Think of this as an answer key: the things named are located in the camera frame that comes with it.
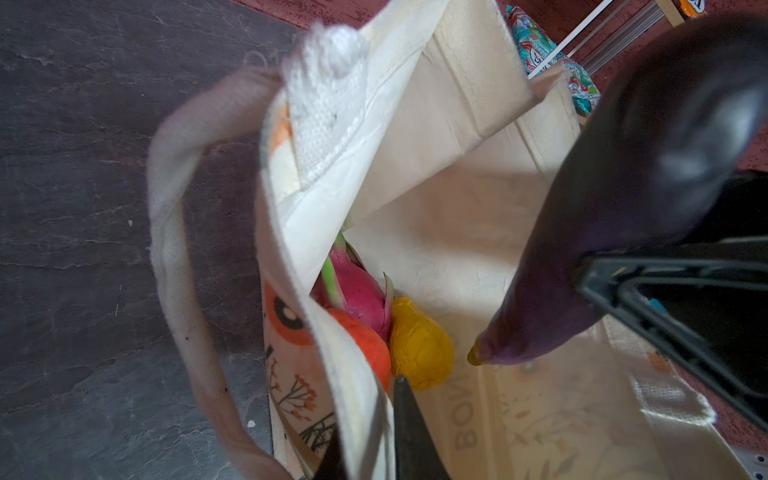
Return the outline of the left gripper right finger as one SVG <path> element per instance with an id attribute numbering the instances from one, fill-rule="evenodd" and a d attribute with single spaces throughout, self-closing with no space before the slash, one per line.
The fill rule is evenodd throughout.
<path id="1" fill-rule="evenodd" d="M 449 480 L 408 379 L 393 387 L 397 480 Z"/>

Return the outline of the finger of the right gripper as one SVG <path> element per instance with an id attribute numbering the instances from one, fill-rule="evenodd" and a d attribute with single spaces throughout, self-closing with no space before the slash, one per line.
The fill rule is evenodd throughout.
<path id="1" fill-rule="evenodd" d="M 767 240 L 604 252 L 575 288 L 761 428 L 767 426 Z"/>

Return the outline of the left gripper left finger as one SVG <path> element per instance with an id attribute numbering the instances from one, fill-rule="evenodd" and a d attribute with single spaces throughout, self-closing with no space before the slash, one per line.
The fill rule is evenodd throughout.
<path id="1" fill-rule="evenodd" d="M 345 464 L 342 455 L 339 429 L 333 431 L 322 461 L 313 476 L 313 480 L 346 480 Z"/>

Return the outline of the yellow lemon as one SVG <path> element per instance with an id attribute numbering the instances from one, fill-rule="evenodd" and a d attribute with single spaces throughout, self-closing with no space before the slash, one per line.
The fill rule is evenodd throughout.
<path id="1" fill-rule="evenodd" d="M 454 345 L 447 331 L 407 296 L 394 298 L 391 323 L 392 374 L 405 376 L 415 391 L 443 383 L 454 363 Z"/>

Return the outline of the red tomato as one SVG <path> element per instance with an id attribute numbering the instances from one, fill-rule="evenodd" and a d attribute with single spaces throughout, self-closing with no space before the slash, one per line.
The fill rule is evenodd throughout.
<path id="1" fill-rule="evenodd" d="M 391 358 L 385 341 L 370 327 L 343 310 L 327 308 L 326 312 L 353 338 L 382 387 L 388 391 L 391 382 Z"/>

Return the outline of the purple eggplant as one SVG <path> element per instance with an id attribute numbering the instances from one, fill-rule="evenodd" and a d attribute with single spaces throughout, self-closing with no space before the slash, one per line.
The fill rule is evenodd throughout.
<path id="1" fill-rule="evenodd" d="M 598 322 L 574 285 L 582 260 L 682 241 L 766 115 L 764 16 L 712 15 L 648 44 L 613 78 L 559 168 L 469 363 L 525 363 Z"/>

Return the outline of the pink dragon fruit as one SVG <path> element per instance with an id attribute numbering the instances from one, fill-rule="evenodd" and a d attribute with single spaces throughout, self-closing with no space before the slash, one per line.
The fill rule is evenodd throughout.
<path id="1" fill-rule="evenodd" d="M 384 274 L 385 288 L 367 271 L 360 256 L 339 232 L 326 257 L 311 296 L 325 308 L 342 310 L 389 342 L 394 287 Z"/>

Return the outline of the orange Fox's candy bag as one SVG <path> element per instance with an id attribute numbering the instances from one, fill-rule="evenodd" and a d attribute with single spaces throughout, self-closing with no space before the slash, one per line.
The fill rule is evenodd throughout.
<path id="1" fill-rule="evenodd" d="M 701 18 L 707 15 L 705 0 L 678 0 L 676 7 L 686 19 Z"/>

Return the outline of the cream canvas tote bag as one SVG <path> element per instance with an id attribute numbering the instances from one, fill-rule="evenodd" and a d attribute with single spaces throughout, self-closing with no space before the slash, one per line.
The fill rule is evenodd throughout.
<path id="1" fill-rule="evenodd" d="M 194 397 L 246 479 L 313 478 L 338 428 L 347 479 L 396 479 L 386 391 L 311 296 L 339 232 L 454 345 L 415 391 L 450 479 L 744 479 L 681 366 L 612 315 L 516 365 L 467 356 L 501 306 L 581 132 L 557 70 L 529 78 L 492 1 L 393 1 L 314 24 L 279 69 L 244 67 L 158 129 L 151 262 Z M 206 150 L 261 135 L 255 246 L 278 436 L 246 431 L 196 294 L 184 195 Z"/>

